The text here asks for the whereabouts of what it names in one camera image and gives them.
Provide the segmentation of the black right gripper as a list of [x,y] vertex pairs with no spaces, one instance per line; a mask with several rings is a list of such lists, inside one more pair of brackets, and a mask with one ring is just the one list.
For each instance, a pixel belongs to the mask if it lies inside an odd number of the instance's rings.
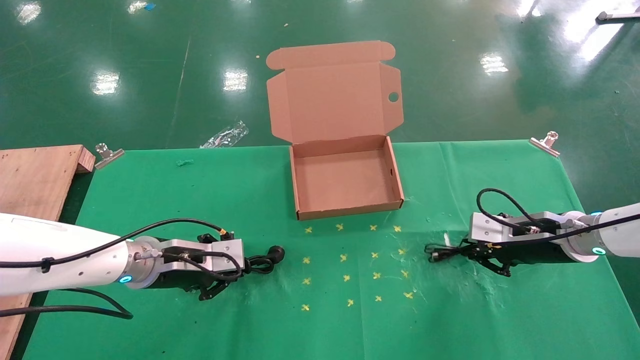
[[[512,215],[500,212],[493,216],[496,219],[512,219]],[[470,260],[485,269],[503,277],[512,276],[512,265],[535,264],[571,264],[574,262],[565,253],[560,244],[552,242],[534,244],[485,243],[477,245],[475,255]]]

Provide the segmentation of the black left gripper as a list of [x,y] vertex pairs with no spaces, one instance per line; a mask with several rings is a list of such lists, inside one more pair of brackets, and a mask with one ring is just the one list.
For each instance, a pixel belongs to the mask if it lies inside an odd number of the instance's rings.
[[[201,244],[212,244],[221,239],[212,234],[197,236]],[[229,285],[237,282],[233,280],[217,280],[213,276],[201,271],[167,271],[158,275],[149,285],[149,289],[182,289],[185,292],[198,292],[199,301],[208,301],[221,294]]]

